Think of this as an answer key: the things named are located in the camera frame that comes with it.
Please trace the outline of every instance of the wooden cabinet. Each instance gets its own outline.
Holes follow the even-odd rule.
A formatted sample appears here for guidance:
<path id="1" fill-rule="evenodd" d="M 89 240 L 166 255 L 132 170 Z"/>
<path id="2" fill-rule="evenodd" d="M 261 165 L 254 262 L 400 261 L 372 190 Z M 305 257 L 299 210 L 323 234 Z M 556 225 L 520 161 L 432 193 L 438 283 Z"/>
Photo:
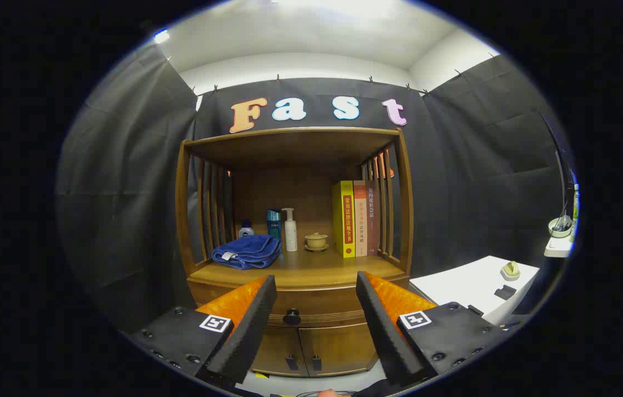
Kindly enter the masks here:
<path id="1" fill-rule="evenodd" d="M 393 155 L 397 169 L 390 169 Z M 196 236 L 190 235 L 188 223 L 188 173 L 194 157 L 199 195 Z M 399 179 L 399 197 L 393 193 L 392 176 Z M 379 182 L 377 256 L 343 258 L 334 247 L 331 186 L 349 179 Z M 394 246 L 396 206 L 400 246 Z M 298 251 L 284 250 L 267 268 L 245 271 L 211 259 L 216 246 L 236 238 L 242 219 L 250 219 L 255 231 L 264 233 L 266 210 L 282 207 L 295 208 Z M 183 141 L 179 149 L 177 237 L 196 303 L 205 304 L 259 277 L 274 276 L 278 298 L 252 368 L 259 372 L 319 377 L 362 371 L 374 364 L 375 349 L 356 296 L 357 273 L 367 271 L 407 287 L 413 207 L 401 128 L 244 131 Z M 314 232 L 331 236 L 326 251 L 304 250 L 304 236 Z M 281 236 L 286 246 L 284 233 Z M 192 237 L 200 241 L 200 251 L 192 250 Z M 299 324 L 284 322 L 289 309 L 299 312 Z M 321 369 L 315 369 L 319 363 Z"/>
<path id="2" fill-rule="evenodd" d="M 287 377 L 367 371 L 377 354 L 367 324 L 321 328 L 265 328 L 251 370 Z"/>
<path id="3" fill-rule="evenodd" d="M 251 370 L 287 377 L 308 377 L 296 328 L 266 327 Z"/>
<path id="4" fill-rule="evenodd" d="M 309 375 L 324 377 L 366 371 L 377 361 L 368 325 L 300 328 Z"/>

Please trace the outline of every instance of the small bottle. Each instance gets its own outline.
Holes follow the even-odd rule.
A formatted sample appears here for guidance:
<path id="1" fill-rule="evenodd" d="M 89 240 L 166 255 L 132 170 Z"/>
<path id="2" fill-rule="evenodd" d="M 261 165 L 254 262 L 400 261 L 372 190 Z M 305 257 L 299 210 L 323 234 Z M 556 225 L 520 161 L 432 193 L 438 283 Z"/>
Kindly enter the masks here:
<path id="1" fill-rule="evenodd" d="M 274 238 L 281 240 L 281 214 L 279 210 L 273 208 L 267 211 L 268 234 Z"/>
<path id="2" fill-rule="evenodd" d="M 241 226 L 242 228 L 238 230 L 238 238 L 252 236 L 253 234 L 255 234 L 255 231 L 253 230 L 252 225 L 250 224 L 250 221 L 248 219 L 243 219 L 243 221 L 241 222 Z"/>
<path id="3" fill-rule="evenodd" d="M 294 208 L 282 208 L 286 211 L 286 221 L 284 221 L 284 239 L 286 239 L 286 250 L 296 251 L 296 221 L 294 220 Z"/>

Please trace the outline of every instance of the white ceiling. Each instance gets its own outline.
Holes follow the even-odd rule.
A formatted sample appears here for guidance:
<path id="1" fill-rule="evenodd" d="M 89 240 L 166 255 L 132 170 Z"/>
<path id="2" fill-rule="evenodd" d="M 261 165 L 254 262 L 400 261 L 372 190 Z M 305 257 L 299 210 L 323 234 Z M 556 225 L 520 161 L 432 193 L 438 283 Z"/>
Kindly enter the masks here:
<path id="1" fill-rule="evenodd" d="M 456 29 L 405 0 L 232 0 L 169 27 L 178 72 L 239 56 L 314 52 L 408 70 Z"/>

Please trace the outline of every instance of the white wall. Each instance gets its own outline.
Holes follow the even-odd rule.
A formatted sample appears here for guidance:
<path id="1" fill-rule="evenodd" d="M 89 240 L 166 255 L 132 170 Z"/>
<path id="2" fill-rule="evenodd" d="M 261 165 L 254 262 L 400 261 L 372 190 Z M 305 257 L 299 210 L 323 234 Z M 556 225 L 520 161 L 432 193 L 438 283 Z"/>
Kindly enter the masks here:
<path id="1" fill-rule="evenodd" d="M 180 73 L 190 86 L 196 86 L 198 94 L 232 85 L 253 83 L 255 81 L 279 78 L 332 77 L 355 78 L 416 87 L 409 71 L 349 56 L 328 55 L 327 53 L 264 53 L 263 55 L 241 56 L 208 65 L 199 66 Z"/>
<path id="2" fill-rule="evenodd" d="M 429 91 L 457 75 L 456 71 L 472 68 L 498 52 L 462 29 L 456 29 L 437 42 L 409 71 L 373 61 L 328 53 L 283 52 L 241 56 L 180 73 L 183 80 L 195 86 L 199 95 L 218 88 L 280 78 L 329 77 L 354 78 Z"/>
<path id="3" fill-rule="evenodd" d="M 409 68 L 414 87 L 431 91 L 498 52 L 460 28 L 433 45 Z"/>

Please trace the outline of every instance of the red book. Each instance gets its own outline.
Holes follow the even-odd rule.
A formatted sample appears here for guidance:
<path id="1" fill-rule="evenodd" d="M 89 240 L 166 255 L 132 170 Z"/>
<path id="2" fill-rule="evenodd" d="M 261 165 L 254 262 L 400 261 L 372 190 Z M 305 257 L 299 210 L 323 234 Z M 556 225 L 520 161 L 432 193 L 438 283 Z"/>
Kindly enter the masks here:
<path id="1" fill-rule="evenodd" d="M 368 254 L 368 204 L 365 181 L 353 181 L 353 201 L 355 205 L 356 256 Z"/>

